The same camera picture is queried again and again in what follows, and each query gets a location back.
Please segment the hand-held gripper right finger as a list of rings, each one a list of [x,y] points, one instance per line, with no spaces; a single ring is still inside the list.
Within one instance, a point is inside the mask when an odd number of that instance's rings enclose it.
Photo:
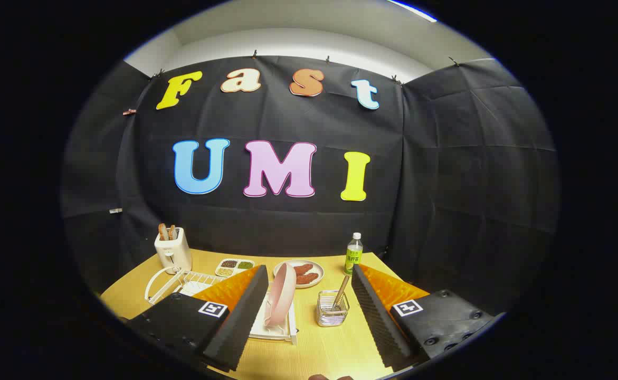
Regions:
[[[494,320],[454,291],[429,293],[367,265],[354,265],[351,283],[383,365],[394,371],[445,354]]]

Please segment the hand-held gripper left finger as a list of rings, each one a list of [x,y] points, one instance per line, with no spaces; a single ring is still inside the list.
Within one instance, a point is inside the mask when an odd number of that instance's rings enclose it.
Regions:
[[[268,284],[267,267],[255,265],[192,296],[172,293],[128,327],[190,365],[234,371]]]

